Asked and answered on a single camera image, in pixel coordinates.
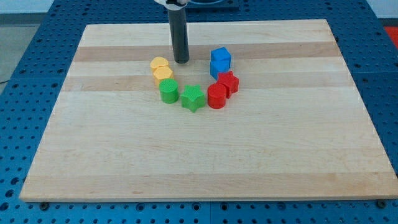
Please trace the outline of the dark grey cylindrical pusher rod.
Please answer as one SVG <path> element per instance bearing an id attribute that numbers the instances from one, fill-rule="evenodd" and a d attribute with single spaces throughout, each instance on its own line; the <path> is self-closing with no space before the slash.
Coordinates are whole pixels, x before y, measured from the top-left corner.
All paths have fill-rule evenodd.
<path id="1" fill-rule="evenodd" d="M 168 16 L 174 60 L 177 63 L 187 63 L 190 56 L 185 9 L 168 10 Z"/>

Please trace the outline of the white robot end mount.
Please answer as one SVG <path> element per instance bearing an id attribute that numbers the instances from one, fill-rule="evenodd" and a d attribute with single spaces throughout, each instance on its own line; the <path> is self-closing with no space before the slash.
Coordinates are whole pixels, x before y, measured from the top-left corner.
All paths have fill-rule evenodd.
<path id="1" fill-rule="evenodd" d="M 178 11 L 186 7 L 188 0 L 154 0 L 171 11 Z"/>

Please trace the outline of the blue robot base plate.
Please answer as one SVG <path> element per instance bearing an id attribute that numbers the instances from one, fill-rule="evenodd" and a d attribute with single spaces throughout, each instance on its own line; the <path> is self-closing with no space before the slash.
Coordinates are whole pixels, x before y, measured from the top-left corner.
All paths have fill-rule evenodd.
<path id="1" fill-rule="evenodd" d="M 218 10 L 218 9 L 239 9 L 240 0 L 191 0 L 187 10 Z"/>

